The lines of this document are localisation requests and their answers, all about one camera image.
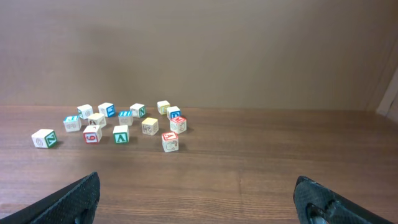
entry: white block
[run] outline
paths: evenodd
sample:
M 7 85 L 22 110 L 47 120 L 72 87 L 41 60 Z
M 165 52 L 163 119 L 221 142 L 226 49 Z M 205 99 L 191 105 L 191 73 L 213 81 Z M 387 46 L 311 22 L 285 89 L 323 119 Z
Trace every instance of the white block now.
M 172 152 L 178 150 L 178 135 L 171 133 L 162 134 L 162 145 L 165 152 Z
M 131 111 L 120 111 L 119 113 L 119 124 L 131 126 L 133 122 Z
M 132 112 L 132 116 L 135 118 L 141 118 L 147 113 L 145 105 L 140 103 L 134 103 L 132 106 L 130 106 L 130 110 Z
M 105 115 L 107 118 L 116 114 L 113 103 L 103 103 L 98 106 L 99 113 Z
M 172 119 L 177 116 L 181 116 L 181 110 L 178 108 L 178 106 L 171 106 L 166 109 L 167 110 L 167 118 Z
M 79 116 L 77 116 L 77 115 L 67 116 L 63 120 L 63 125 L 65 126 L 65 129 L 67 130 L 67 132 L 80 131 L 81 121 L 80 121 Z
M 187 130 L 187 119 L 183 117 L 175 117 L 170 120 L 170 130 L 180 134 Z
M 77 112 L 79 113 L 79 117 L 81 119 L 87 119 L 90 115 L 94 113 L 93 107 L 90 105 L 78 106 Z
M 89 125 L 83 131 L 83 137 L 87 144 L 99 143 L 102 138 L 102 130 L 99 125 Z
M 127 144 L 130 140 L 129 126 L 115 126 L 113 129 L 113 137 L 116 144 Z
M 58 139 L 52 129 L 40 129 L 32 135 L 35 147 L 48 149 L 57 143 Z
M 167 100 L 157 102 L 157 111 L 161 115 L 166 114 L 168 107 L 170 107 L 170 103 Z
M 142 123 L 142 133 L 154 135 L 159 130 L 159 124 L 155 118 L 147 118 Z
M 101 113 L 95 113 L 93 115 L 90 115 L 87 119 L 88 119 L 88 125 L 99 125 L 100 128 L 106 126 L 105 115 Z

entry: letter on block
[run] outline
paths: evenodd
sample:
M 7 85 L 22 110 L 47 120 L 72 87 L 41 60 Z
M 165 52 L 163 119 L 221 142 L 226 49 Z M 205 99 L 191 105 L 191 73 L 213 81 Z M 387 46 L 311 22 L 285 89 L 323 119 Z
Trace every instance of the letter on block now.
M 35 147 L 39 148 L 51 148 L 57 143 L 58 139 L 52 129 L 40 129 L 32 135 L 33 143 Z
M 172 106 L 166 109 L 167 110 L 167 118 L 172 119 L 177 116 L 181 116 L 181 110 L 178 106 Z
M 83 131 L 83 137 L 87 144 L 97 144 L 102 138 L 102 131 L 99 125 L 89 125 Z
M 175 117 L 170 120 L 170 130 L 180 134 L 187 130 L 187 119 L 183 117 Z
M 132 112 L 131 111 L 120 111 L 119 124 L 131 126 L 132 125 Z
M 87 119 L 90 115 L 94 113 L 93 107 L 90 105 L 78 106 L 77 112 L 79 113 L 79 117 L 81 119 Z
M 80 121 L 79 116 L 77 116 L 77 115 L 67 116 L 63 120 L 63 125 L 65 126 L 65 129 L 67 130 L 67 132 L 80 131 L 81 121 Z
M 106 118 L 105 115 L 100 113 L 95 113 L 88 117 L 88 125 L 99 125 L 99 128 L 103 128 L 106 126 Z
M 129 126 L 127 125 L 115 126 L 113 129 L 113 137 L 114 137 L 114 142 L 116 144 L 129 143 L 130 139 Z
M 175 133 L 163 133 L 162 145 L 165 152 L 178 150 L 178 135 Z
M 154 135 L 159 130 L 159 124 L 155 118 L 147 118 L 142 123 L 142 133 Z
M 98 106 L 99 113 L 105 115 L 107 118 L 116 114 L 113 103 L 103 103 Z
M 168 107 L 170 107 L 170 103 L 167 102 L 167 100 L 157 102 L 157 111 L 159 111 L 161 115 L 167 113 Z
M 147 113 L 145 105 L 140 103 L 134 103 L 132 106 L 130 106 L 130 110 L 132 112 L 132 116 L 135 118 L 141 118 Z

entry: tabletop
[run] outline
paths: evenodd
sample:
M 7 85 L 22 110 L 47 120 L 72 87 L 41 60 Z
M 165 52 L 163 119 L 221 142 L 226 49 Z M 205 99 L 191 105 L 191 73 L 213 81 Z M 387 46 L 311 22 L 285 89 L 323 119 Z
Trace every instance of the tabletop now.
M 117 111 L 128 108 L 116 107 Z M 106 118 L 99 144 L 67 133 L 76 107 L 0 106 L 0 218 L 97 171 L 94 223 L 298 223 L 300 175 L 398 222 L 398 127 L 372 112 L 182 108 L 188 129 L 165 153 L 166 115 L 148 108 L 159 132 L 134 118 L 129 144 L 116 145 Z M 58 144 L 31 135 L 54 129 Z

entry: wood grain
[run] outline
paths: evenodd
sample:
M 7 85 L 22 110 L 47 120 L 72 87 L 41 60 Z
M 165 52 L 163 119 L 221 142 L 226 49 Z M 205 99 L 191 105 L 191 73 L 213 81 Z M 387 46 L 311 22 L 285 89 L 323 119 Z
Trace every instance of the wood grain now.
M 0 218 L 97 171 L 95 223 L 298 223 L 299 175 L 398 222 L 398 126 L 381 116 L 182 108 L 188 131 L 166 154 L 168 119 L 148 112 L 159 119 L 155 136 L 135 119 L 130 143 L 115 145 L 114 117 L 101 144 L 87 145 L 84 127 L 63 127 L 74 107 L 0 106 Z M 55 130 L 55 148 L 34 147 L 30 135 L 40 128 Z

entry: wall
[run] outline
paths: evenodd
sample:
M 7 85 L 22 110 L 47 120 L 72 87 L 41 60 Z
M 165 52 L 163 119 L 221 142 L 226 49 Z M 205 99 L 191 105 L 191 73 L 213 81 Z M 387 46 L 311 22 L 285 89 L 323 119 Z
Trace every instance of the wall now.
M 375 110 L 397 20 L 396 0 L 2 1 L 0 104 Z

